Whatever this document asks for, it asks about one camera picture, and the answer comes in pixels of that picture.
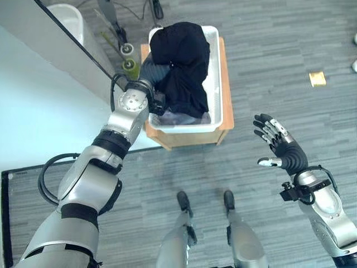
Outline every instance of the wooden stand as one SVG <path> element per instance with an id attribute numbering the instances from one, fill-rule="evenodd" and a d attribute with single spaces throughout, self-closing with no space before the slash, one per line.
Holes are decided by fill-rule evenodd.
<path id="1" fill-rule="evenodd" d="M 228 67 L 225 56 L 224 40 L 219 38 L 220 60 L 221 60 L 221 79 L 223 97 L 223 123 L 213 132 L 205 133 L 164 133 L 152 128 L 146 120 L 146 135 L 156 141 L 166 150 L 171 151 L 173 147 L 198 145 L 206 143 L 216 143 L 220 145 L 229 130 L 234 128 L 233 108 L 230 97 Z M 144 61 L 149 54 L 149 45 L 141 45 L 141 59 Z"/>

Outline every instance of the black hose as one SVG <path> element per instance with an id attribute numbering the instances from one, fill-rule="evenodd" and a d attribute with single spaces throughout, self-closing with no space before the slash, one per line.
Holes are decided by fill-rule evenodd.
<path id="1" fill-rule="evenodd" d="M 67 158 L 67 157 L 73 157 L 74 159 L 77 158 L 79 156 L 79 154 L 76 153 L 72 153 L 72 154 L 61 154 L 61 155 L 57 155 L 55 157 L 52 157 L 49 161 L 46 162 L 46 164 L 42 167 L 42 170 L 38 176 L 38 180 L 37 180 L 37 187 L 38 190 L 40 191 L 40 194 L 42 195 L 42 197 L 44 198 L 44 200 L 46 200 L 47 202 L 49 202 L 52 205 L 57 206 L 59 204 L 59 200 L 57 198 L 57 196 L 55 196 L 54 194 L 52 194 L 48 188 L 45 185 L 45 172 L 46 170 L 56 161 L 61 160 L 63 158 Z"/>
<path id="2" fill-rule="evenodd" d="M 114 76 L 112 77 L 112 83 L 110 85 L 110 110 L 112 110 L 112 112 L 115 111 L 114 87 L 115 87 L 115 84 L 117 83 L 118 79 L 122 76 L 125 77 L 124 74 L 114 74 Z"/>

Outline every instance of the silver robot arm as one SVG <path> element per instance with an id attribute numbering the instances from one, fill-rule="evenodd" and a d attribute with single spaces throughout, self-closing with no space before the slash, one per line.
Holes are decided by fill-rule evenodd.
<path id="1" fill-rule="evenodd" d="M 307 157 L 290 133 L 267 114 L 255 116 L 253 124 L 276 155 L 258 160 L 262 166 L 285 169 L 290 182 L 282 184 L 285 201 L 299 200 L 299 206 L 308 216 L 312 229 L 322 246 L 332 257 L 336 267 L 357 267 L 357 229 L 342 208 L 337 186 L 331 173 L 321 166 L 309 167 Z M 325 171 L 330 180 L 318 179 L 312 170 Z"/>
<path id="2" fill-rule="evenodd" d="M 162 108 L 155 100 L 152 85 L 169 69 L 163 65 L 155 67 L 148 60 L 139 81 L 127 84 L 108 123 L 63 177 L 57 208 L 40 225 L 17 268 L 100 266 L 95 260 L 97 217 L 110 210 L 119 197 L 122 183 L 116 175 L 149 110 Z"/>

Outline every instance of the black cloth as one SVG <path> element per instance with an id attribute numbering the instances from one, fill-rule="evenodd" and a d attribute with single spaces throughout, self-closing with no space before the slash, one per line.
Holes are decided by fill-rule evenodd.
<path id="1" fill-rule="evenodd" d="M 169 64 L 168 74 L 155 85 L 173 113 L 201 118 L 208 112 L 202 82 L 208 74 L 210 45 L 201 26 L 179 22 L 158 30 L 150 42 L 155 64 Z"/>

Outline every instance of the robotic hand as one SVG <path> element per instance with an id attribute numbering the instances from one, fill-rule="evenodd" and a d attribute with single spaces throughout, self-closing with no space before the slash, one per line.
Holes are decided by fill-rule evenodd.
<path id="1" fill-rule="evenodd" d="M 258 164 L 285 169 L 292 179 L 293 186 L 290 182 L 282 184 L 284 191 L 280 195 L 284 201 L 299 200 L 301 210 L 336 267 L 357 267 L 357 229 L 342 208 L 331 173 L 321 166 L 309 167 L 304 151 L 276 119 L 261 114 L 255 116 L 253 124 L 262 130 L 254 133 L 276 155 L 261 158 Z M 325 171 L 330 180 L 318 179 L 311 170 Z"/>

